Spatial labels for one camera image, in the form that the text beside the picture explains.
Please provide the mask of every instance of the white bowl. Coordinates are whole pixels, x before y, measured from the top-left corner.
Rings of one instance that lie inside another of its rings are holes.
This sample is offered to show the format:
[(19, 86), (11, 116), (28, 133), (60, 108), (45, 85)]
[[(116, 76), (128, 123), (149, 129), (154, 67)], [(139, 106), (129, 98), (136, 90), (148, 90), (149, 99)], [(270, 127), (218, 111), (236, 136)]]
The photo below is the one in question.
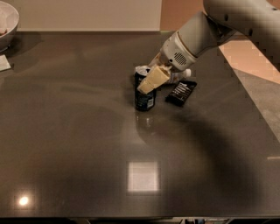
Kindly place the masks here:
[(6, 50), (18, 28), (19, 14), (18, 11), (8, 3), (0, 1), (0, 8), (7, 16), (7, 32), (0, 36), (0, 52)]

